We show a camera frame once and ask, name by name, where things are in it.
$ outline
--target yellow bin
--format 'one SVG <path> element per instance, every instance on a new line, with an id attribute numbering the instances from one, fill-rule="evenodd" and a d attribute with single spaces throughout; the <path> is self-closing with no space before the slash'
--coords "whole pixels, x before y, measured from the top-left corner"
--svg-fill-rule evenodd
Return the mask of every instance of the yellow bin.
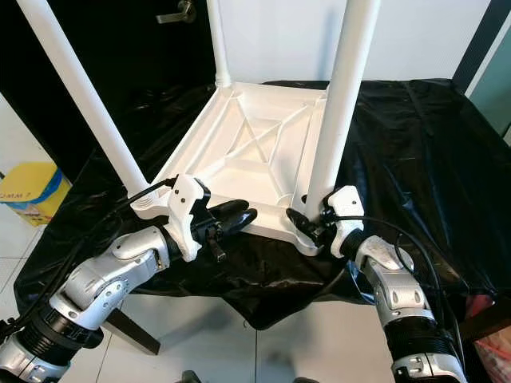
<path id="1" fill-rule="evenodd" d="M 56 164 L 19 164 L 0 181 L 0 203 L 4 203 L 30 224 L 48 223 L 65 195 L 69 181 Z"/>

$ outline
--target white pipe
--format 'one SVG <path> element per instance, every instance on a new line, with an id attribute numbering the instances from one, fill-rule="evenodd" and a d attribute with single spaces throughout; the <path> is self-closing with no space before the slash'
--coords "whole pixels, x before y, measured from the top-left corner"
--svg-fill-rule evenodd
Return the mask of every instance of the white pipe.
<path id="1" fill-rule="evenodd" d="M 209 29 L 213 42 L 213 54 L 215 55 L 215 85 L 217 88 L 226 88 L 231 84 L 231 75 L 225 53 L 224 32 L 222 30 L 222 17 L 220 15 L 220 0 L 207 0 Z"/>
<path id="2" fill-rule="evenodd" d="M 308 219 L 318 217 L 323 197 L 334 189 L 379 7 L 380 0 L 347 2 L 305 204 Z"/>
<path id="3" fill-rule="evenodd" d="M 32 30 L 113 168 L 128 196 L 146 189 L 148 183 L 121 134 L 117 131 L 96 89 L 87 77 L 73 47 L 64 35 L 46 0 L 18 0 Z"/>

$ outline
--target black cable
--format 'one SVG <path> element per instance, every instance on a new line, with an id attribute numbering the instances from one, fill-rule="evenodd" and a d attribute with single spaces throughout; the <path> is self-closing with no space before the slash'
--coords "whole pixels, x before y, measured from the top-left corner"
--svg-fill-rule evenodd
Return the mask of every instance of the black cable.
<path id="1" fill-rule="evenodd" d="M 376 222 L 376 223 L 387 225 L 388 227 L 392 227 L 394 230 L 396 230 L 399 233 L 399 236 L 397 237 L 396 242 L 394 244 L 394 249 L 396 249 L 396 255 L 398 256 L 398 258 L 401 261 L 401 263 L 403 264 L 403 266 L 412 275 L 414 273 L 406 265 L 406 263 L 403 262 L 401 251 L 398 248 L 400 237 L 402 235 L 408 237 L 408 239 L 419 249 L 422 257 L 426 261 L 426 264 L 427 264 L 427 266 L 428 266 L 428 268 L 430 270 L 431 275 L 433 276 L 434 290 L 436 292 L 435 299 L 437 301 L 437 305 L 436 306 L 437 306 L 437 310 L 438 310 L 438 312 L 437 312 L 437 314 L 438 314 L 437 323 L 438 323 L 440 328 L 445 329 L 445 317 L 444 317 L 444 310 L 443 310 L 443 308 L 444 308 L 444 306 L 447 306 L 447 310 L 448 310 L 448 312 L 450 314 L 451 322 L 453 324 L 454 340 L 456 341 L 456 348 L 458 349 L 458 352 L 457 352 L 458 359 L 459 359 L 459 361 L 461 363 L 461 367 L 465 371 L 465 354 L 463 352 L 463 344 L 461 342 L 461 335 L 460 335 L 458 320 L 454 316 L 454 313 L 452 311 L 452 308 L 450 307 L 450 304 L 447 302 L 447 299 L 446 299 L 446 296 L 444 294 L 444 291 L 443 291 L 443 289 L 441 288 L 441 285 L 440 285 L 440 278 L 438 277 L 438 273 L 437 273 L 436 269 L 434 268 L 433 261 L 431 260 L 430 255 L 428 254 L 428 252 L 424 248 L 424 245 L 422 245 L 422 243 L 418 239 L 416 239 L 412 234 L 408 233 L 407 231 L 403 230 L 399 226 L 394 225 L 393 223 L 390 223 L 390 222 L 388 222 L 388 221 L 386 221 L 384 219 L 370 217 L 370 216 L 367 216 L 367 215 L 364 215 L 364 216 L 357 216 L 357 215 L 340 216 L 340 215 L 336 215 L 335 219 L 337 221 L 351 221 L 351 220 L 371 221 L 371 222 Z M 340 279 L 340 277 L 341 277 L 341 273 L 339 273 L 339 275 L 336 278 L 334 278 L 334 280 L 332 280 L 332 282 L 330 282 L 327 286 L 329 286 L 331 288 L 334 285 L 333 282 L 337 282 Z"/>
<path id="2" fill-rule="evenodd" d="M 174 186 L 174 183 L 176 182 L 175 178 L 172 179 L 166 179 L 163 181 L 160 181 L 149 188 L 137 193 L 131 198 L 128 198 L 124 200 L 122 203 L 120 203 L 118 206 L 116 206 L 112 211 L 110 211 L 107 215 L 105 215 L 102 219 L 100 219 L 87 233 L 85 233 L 83 236 L 81 236 L 80 240 L 73 246 L 71 249 L 67 259 L 59 266 L 59 268 L 53 273 L 52 277 L 50 278 L 50 281 L 43 287 L 42 291 L 39 293 L 37 299 L 30 305 L 30 307 L 21 314 L 17 319 L 15 319 L 13 322 L 11 322 L 8 327 L 6 327 L 0 336 L 0 338 L 7 337 L 14 332 L 20 330 L 30 320 L 32 314 L 34 311 L 36 311 L 41 304 L 43 303 L 43 300 L 47 296 L 53 295 L 58 288 L 62 285 L 64 282 L 64 279 L 69 272 L 70 267 L 73 265 L 74 261 L 77 258 L 77 255 L 79 254 L 81 248 L 83 247 L 84 243 L 87 242 L 87 240 L 95 234 L 95 231 L 101 227 L 101 225 L 106 222 L 108 219 L 110 219 L 113 215 L 117 215 L 119 211 L 125 209 L 127 206 L 129 206 L 131 203 L 137 201 L 139 198 L 149 194 L 150 192 L 154 192 L 158 188 L 161 188 L 162 186 L 167 186 L 172 188 Z"/>
<path id="3" fill-rule="evenodd" d="M 320 291 L 318 291 L 316 294 L 314 294 L 314 296 L 312 297 L 312 301 L 316 300 L 317 298 L 321 297 L 322 295 L 325 295 L 326 293 L 329 293 L 330 290 L 332 289 L 332 287 L 334 287 L 337 284 L 337 282 L 341 279 L 341 277 L 343 276 L 343 270 L 344 270 L 344 267 L 326 286 L 324 286 Z"/>
<path id="4" fill-rule="evenodd" d="M 461 368 L 463 369 L 463 372 L 465 372 L 465 353 L 463 351 L 463 342 L 461 341 L 460 326 L 458 325 L 456 315 L 454 315 L 453 308 L 450 306 L 445 296 L 444 299 L 446 300 L 447 313 L 449 314 L 450 321 L 453 325 L 454 341 L 456 345 L 455 349 L 457 349 L 458 360 L 461 363 Z"/>

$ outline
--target door handle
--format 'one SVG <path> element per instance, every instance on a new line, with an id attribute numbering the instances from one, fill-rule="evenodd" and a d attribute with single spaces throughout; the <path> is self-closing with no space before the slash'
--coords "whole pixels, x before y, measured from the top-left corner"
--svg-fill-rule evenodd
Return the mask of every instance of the door handle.
<path id="1" fill-rule="evenodd" d="M 193 22 L 197 17 L 197 11 L 192 0 L 180 0 L 177 3 L 178 14 L 158 14 L 156 20 L 158 24 L 168 24 L 170 22 Z"/>

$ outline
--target tiled floor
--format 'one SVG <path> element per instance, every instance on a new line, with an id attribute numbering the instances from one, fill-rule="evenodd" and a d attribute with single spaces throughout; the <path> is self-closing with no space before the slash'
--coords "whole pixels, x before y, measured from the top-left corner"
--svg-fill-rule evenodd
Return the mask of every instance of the tiled floor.
<path id="1" fill-rule="evenodd" d="M 42 233 L 17 225 L 9 226 L 16 240 L 5 242 L 9 251 L 0 254 L 0 318 L 18 313 L 12 284 Z M 0 226 L 7 227 L 5 221 Z M 174 383 L 186 369 L 203 383 L 393 381 L 385 337 L 370 306 L 315 303 L 266 331 L 252 329 L 219 298 L 132 295 L 122 310 L 161 341 L 160 354 L 149 356 L 105 330 L 99 347 L 77 354 L 62 383 Z"/>

